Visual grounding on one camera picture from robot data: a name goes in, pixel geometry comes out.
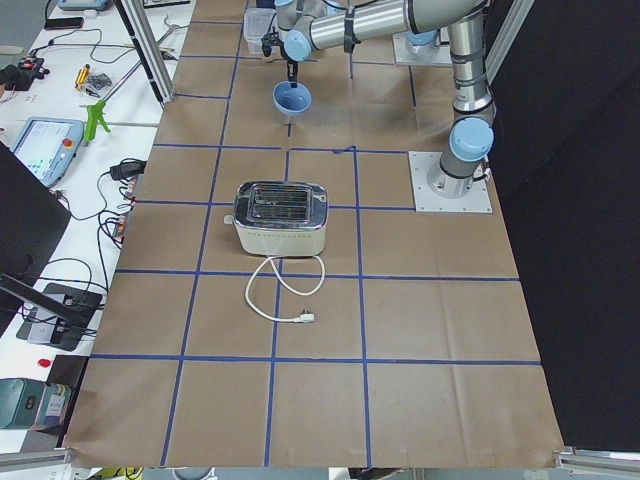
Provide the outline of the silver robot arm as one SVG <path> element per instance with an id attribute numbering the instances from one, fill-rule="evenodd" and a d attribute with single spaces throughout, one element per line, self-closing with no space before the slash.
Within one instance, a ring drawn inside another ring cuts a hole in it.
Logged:
<path id="1" fill-rule="evenodd" d="M 430 30 L 423 33 L 406 31 L 404 33 L 405 44 L 408 49 L 413 51 L 420 51 L 425 48 L 430 48 L 435 45 L 438 33 L 438 30 Z"/>
<path id="2" fill-rule="evenodd" d="M 288 61 L 295 81 L 297 65 L 319 50 L 341 46 L 352 53 L 365 40 L 409 32 L 448 30 L 455 97 L 448 146 L 430 168 L 427 182 L 437 195 L 454 199 L 479 178 L 476 169 L 490 151 L 495 104 L 485 70 L 484 1 L 365 1 L 332 8 L 328 1 L 276 1 L 276 28 L 262 40 L 263 54 L 273 45 Z"/>

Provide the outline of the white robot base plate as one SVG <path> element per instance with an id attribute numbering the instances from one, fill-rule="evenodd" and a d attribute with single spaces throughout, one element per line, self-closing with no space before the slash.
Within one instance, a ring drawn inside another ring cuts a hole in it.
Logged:
<path id="1" fill-rule="evenodd" d="M 409 151 L 415 210 L 436 214 L 491 214 L 487 180 L 479 165 L 471 177 L 456 179 L 440 167 L 441 152 Z"/>
<path id="2" fill-rule="evenodd" d="M 403 34 L 394 34 L 394 59 L 397 65 L 451 67 L 450 46 L 434 41 L 425 46 L 412 45 Z"/>

